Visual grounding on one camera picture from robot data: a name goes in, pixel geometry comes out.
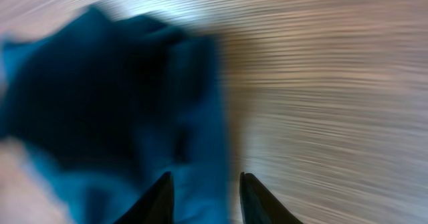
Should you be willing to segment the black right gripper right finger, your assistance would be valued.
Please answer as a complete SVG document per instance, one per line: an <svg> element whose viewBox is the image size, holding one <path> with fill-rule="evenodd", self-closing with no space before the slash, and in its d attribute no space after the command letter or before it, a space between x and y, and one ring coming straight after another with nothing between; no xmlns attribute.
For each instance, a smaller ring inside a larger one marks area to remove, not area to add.
<svg viewBox="0 0 428 224"><path fill-rule="evenodd" d="M239 195L243 224L303 224L252 173L240 174Z"/></svg>

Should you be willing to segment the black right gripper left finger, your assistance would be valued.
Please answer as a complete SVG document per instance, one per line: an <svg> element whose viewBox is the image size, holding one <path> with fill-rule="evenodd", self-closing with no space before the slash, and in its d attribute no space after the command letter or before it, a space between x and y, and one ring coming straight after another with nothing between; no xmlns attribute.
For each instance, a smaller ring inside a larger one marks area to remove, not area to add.
<svg viewBox="0 0 428 224"><path fill-rule="evenodd" d="M167 171L114 224L173 224L174 204L173 176Z"/></svg>

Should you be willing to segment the blue t-shirt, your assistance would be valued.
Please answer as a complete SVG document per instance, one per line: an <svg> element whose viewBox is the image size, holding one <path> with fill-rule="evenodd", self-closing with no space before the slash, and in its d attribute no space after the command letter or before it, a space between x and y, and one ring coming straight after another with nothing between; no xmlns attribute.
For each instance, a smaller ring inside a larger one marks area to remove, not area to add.
<svg viewBox="0 0 428 224"><path fill-rule="evenodd" d="M2 47L1 135L24 141L76 223L113 223L165 172L175 223L227 223L229 147L217 40L91 6Z"/></svg>

